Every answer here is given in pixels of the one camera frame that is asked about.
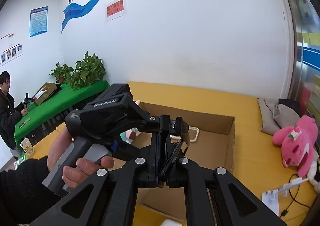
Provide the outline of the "person's left forearm black sleeve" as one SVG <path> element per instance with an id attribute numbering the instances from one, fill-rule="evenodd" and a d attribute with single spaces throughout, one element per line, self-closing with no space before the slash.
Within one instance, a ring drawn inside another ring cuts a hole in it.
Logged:
<path id="1" fill-rule="evenodd" d="M 30 224 L 60 201 L 42 184 L 49 175 L 47 159 L 28 159 L 17 170 L 1 172 L 1 225 Z"/>

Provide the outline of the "person's left hand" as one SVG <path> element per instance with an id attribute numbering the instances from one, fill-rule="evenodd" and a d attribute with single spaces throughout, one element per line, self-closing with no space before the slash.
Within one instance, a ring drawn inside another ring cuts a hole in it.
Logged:
<path id="1" fill-rule="evenodd" d="M 72 143 L 72 136 L 65 127 L 52 143 L 47 159 L 49 172 L 52 171 L 58 159 L 65 152 L 67 147 Z M 100 164 L 95 164 L 85 158 L 79 158 L 76 161 L 76 168 L 65 166 L 63 168 L 62 180 L 71 188 L 75 189 L 79 184 L 86 180 L 95 171 L 105 168 L 111 169 L 114 166 L 114 159 L 111 156 L 105 156 L 101 159 Z"/>

